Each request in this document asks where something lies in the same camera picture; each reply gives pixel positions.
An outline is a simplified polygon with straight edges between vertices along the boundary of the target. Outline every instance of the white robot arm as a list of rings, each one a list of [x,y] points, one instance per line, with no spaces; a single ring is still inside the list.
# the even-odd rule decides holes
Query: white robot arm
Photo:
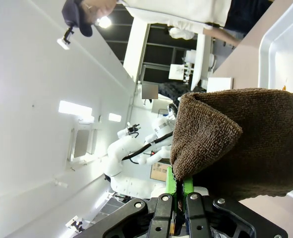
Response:
[[[132,178],[122,173],[122,160],[131,159],[135,164],[151,165],[162,158],[169,158],[171,153],[172,134],[175,120],[169,117],[159,118],[152,123],[153,134],[145,138],[145,144],[131,135],[124,135],[123,130],[118,133],[119,140],[108,147],[108,164],[105,175],[111,179],[111,188],[123,195],[141,199],[151,198],[151,193],[165,187],[160,182],[152,182]],[[152,156],[144,152],[157,151]]]

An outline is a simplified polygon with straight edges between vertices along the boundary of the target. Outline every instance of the cap brim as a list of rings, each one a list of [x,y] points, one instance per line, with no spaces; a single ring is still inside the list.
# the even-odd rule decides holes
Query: cap brim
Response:
[[[90,24],[82,24],[80,25],[79,29],[82,35],[86,37],[92,36],[92,27]]]

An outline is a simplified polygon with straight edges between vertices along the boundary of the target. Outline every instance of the dark shorts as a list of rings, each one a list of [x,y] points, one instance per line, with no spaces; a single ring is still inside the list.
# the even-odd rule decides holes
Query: dark shorts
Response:
[[[271,4],[268,0],[232,0],[224,28],[247,34]]]

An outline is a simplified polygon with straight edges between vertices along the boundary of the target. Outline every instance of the gray square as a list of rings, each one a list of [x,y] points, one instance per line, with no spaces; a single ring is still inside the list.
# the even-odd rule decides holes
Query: gray square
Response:
[[[158,99],[158,85],[157,84],[143,84],[142,85],[142,99]]]

